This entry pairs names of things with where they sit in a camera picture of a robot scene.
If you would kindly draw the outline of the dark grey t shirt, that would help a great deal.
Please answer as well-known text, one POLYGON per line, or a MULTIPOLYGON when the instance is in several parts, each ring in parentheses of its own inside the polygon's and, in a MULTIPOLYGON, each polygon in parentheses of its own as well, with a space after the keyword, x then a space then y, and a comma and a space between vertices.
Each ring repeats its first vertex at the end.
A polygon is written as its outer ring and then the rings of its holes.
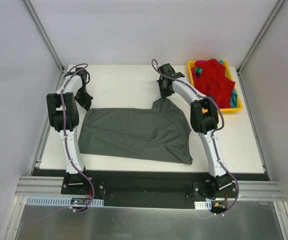
POLYGON ((167 98, 150 109, 92 108, 81 126, 82 154, 191 165, 191 128, 183 111, 167 98))

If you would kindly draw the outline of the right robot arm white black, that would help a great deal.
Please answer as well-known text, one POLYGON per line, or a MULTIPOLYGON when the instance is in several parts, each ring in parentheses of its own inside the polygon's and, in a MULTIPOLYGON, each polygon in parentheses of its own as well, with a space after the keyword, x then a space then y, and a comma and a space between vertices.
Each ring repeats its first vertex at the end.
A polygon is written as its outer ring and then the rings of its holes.
POLYGON ((179 94, 190 106, 190 125, 198 133, 208 162, 210 175, 209 192, 221 197, 232 184, 220 149, 218 132, 224 128, 224 117, 215 100, 199 92, 181 72, 169 64, 158 66, 151 61, 152 68, 159 74, 157 80, 163 98, 179 94))

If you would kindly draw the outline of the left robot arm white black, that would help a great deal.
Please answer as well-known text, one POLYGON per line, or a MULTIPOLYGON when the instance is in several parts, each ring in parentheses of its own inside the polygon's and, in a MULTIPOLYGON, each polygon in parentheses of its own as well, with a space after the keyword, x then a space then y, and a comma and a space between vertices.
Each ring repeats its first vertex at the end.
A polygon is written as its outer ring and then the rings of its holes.
POLYGON ((78 106, 85 111, 91 108, 93 97, 87 92, 90 80, 90 73, 79 64, 65 74, 64 82, 56 92, 46 95, 48 120, 59 134, 64 149, 66 174, 63 184, 80 195, 89 191, 90 181, 78 145, 78 106))

